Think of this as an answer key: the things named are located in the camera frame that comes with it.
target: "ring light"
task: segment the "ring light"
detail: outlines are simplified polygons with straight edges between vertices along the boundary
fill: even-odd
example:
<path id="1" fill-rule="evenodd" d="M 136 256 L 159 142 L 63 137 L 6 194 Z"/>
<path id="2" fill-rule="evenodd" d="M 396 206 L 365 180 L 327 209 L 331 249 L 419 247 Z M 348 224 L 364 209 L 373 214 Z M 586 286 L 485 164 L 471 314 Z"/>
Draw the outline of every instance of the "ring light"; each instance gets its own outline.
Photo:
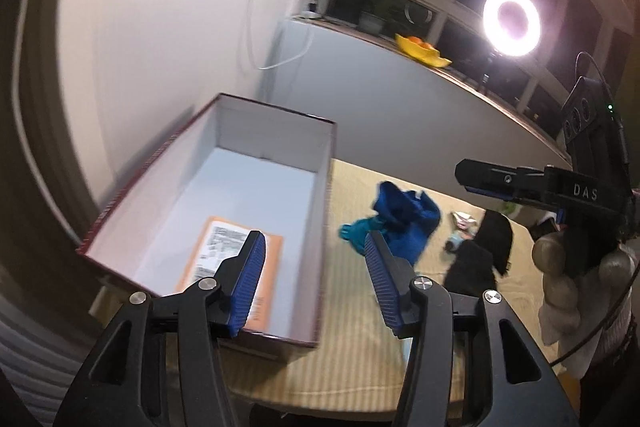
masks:
<path id="1" fill-rule="evenodd" d="M 519 39 L 511 37 L 498 20 L 500 7 L 506 2 L 516 3 L 527 17 L 527 31 Z M 484 32 L 491 44 L 504 55 L 522 57 L 533 50 L 540 40 L 540 17 L 530 0 L 486 0 L 482 12 Z"/>

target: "white wall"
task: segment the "white wall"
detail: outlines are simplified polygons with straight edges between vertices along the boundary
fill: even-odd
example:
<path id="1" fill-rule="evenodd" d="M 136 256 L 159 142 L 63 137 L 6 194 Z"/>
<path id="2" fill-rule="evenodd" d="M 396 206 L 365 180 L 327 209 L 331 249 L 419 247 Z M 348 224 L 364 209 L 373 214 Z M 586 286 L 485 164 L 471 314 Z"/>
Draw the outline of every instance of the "white wall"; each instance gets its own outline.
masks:
<path id="1" fill-rule="evenodd" d="M 266 61 L 287 0 L 255 0 Z M 255 96 L 247 0 L 58 0 L 60 85 L 88 187 L 105 204 L 167 133 L 218 92 Z"/>
<path id="2" fill-rule="evenodd" d="M 421 64 L 302 22 L 283 26 L 276 60 L 308 53 L 265 77 L 268 102 L 337 123 L 334 156 L 479 206 L 454 177 L 463 158 L 570 168 L 554 149 L 473 92 Z"/>

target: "black cloth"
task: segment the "black cloth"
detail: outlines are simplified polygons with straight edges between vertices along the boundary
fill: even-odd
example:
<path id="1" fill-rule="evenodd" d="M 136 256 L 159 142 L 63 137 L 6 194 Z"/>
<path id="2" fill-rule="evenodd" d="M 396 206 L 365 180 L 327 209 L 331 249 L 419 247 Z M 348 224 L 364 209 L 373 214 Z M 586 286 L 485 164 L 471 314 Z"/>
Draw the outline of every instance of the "black cloth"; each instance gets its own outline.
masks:
<path id="1" fill-rule="evenodd" d="M 500 212 L 485 211 L 473 241 L 491 253 L 495 269 L 500 275 L 505 275 L 509 269 L 509 256 L 513 244 L 513 230 L 509 219 Z"/>
<path id="2" fill-rule="evenodd" d="M 496 289 L 493 265 L 489 251 L 474 241 L 463 241 L 442 285 L 451 293 L 482 297 L 485 290 Z"/>

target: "metal screw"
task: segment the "metal screw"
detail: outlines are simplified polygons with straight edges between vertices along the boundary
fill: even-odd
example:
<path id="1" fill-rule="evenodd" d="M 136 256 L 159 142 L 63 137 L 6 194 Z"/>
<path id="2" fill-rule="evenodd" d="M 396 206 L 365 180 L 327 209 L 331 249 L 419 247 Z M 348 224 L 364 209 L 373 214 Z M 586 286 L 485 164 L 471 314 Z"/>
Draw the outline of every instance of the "metal screw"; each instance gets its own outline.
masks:
<path id="1" fill-rule="evenodd" d="M 487 290 L 484 292 L 484 300 L 491 304 L 497 304 L 502 301 L 502 295 L 500 295 L 496 290 Z"/>
<path id="2" fill-rule="evenodd" d="M 201 290 L 212 290 L 218 285 L 218 282 L 213 279 L 213 277 L 207 277 L 205 279 L 200 279 L 198 283 L 198 288 Z"/>
<path id="3" fill-rule="evenodd" d="M 416 277 L 414 279 L 414 286 L 420 290 L 428 290 L 433 286 L 433 282 L 428 277 Z"/>
<path id="4" fill-rule="evenodd" d="M 144 292 L 135 292 L 129 296 L 131 304 L 142 304 L 144 301 L 146 301 L 146 293 Z"/>

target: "window sill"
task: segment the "window sill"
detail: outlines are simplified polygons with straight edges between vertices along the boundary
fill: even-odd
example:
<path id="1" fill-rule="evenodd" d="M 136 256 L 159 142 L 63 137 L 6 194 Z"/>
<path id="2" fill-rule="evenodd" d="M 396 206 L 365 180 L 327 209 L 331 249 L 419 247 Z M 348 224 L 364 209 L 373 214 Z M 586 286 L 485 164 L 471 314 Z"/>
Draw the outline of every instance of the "window sill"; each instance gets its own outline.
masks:
<path id="1" fill-rule="evenodd" d="M 398 47 L 396 46 L 396 43 L 387 39 L 387 38 L 383 38 L 383 37 L 379 37 L 379 36 L 374 36 L 374 35 L 370 35 L 370 34 L 366 34 L 364 32 L 361 32 L 359 30 L 357 30 L 356 28 L 353 28 L 353 25 L 349 25 L 348 23 L 343 23 L 337 20 L 328 20 L 328 19 L 305 19 L 305 18 L 295 18 L 295 20 L 298 20 L 299 22 L 304 22 L 307 24 L 311 24 L 311 25 L 315 25 L 315 26 L 320 26 L 322 28 L 326 28 L 338 33 L 342 33 L 344 35 L 348 35 L 351 37 L 354 37 L 356 39 L 360 39 L 362 41 L 365 42 L 369 42 L 370 44 L 373 44 L 375 46 L 378 46 L 380 48 L 384 48 L 392 53 L 401 55 L 402 57 L 404 57 L 406 60 L 411 60 L 412 62 L 415 62 L 415 60 L 413 60 L 410 57 L 407 57 L 407 55 L 405 55 L 404 53 L 402 53 Z M 436 73 L 439 77 L 448 80 L 449 82 L 452 82 L 453 84 L 456 84 L 458 87 L 461 87 L 462 89 L 465 89 L 469 94 L 476 96 L 478 98 L 480 98 L 481 100 L 485 101 L 486 103 L 490 104 L 491 106 L 495 107 L 498 111 L 500 111 L 501 113 L 503 113 L 506 117 L 510 118 L 514 123 L 519 124 L 520 126 L 524 127 L 524 129 L 526 129 L 527 131 L 529 131 L 531 134 L 533 134 L 534 136 L 536 136 L 541 142 L 543 142 L 546 146 L 549 147 L 549 149 L 551 149 L 552 151 L 554 151 L 556 154 L 558 154 L 562 159 L 564 159 L 565 161 L 571 163 L 571 158 L 567 155 L 566 152 L 562 151 L 558 145 L 556 144 L 556 142 L 554 142 L 550 137 L 548 137 L 545 133 L 543 133 L 542 131 L 540 131 L 540 129 L 537 128 L 537 126 L 535 126 L 535 124 L 533 124 L 531 121 L 529 121 L 527 118 L 525 118 L 523 115 L 521 115 L 520 113 L 518 113 L 513 107 L 509 106 L 506 102 L 503 102 L 500 98 L 498 98 L 496 95 L 489 93 L 489 95 L 485 95 L 485 94 L 481 94 L 480 92 L 476 91 L 472 86 L 465 84 L 462 80 L 458 79 L 457 77 L 453 76 L 450 73 L 447 73 L 447 71 L 443 71 L 441 69 L 438 68 L 431 68 L 430 66 L 427 66 L 425 64 L 422 64 L 420 62 L 416 62 L 417 64 L 420 64 L 423 68 L 426 68 L 430 71 L 433 71 L 433 73 Z"/>

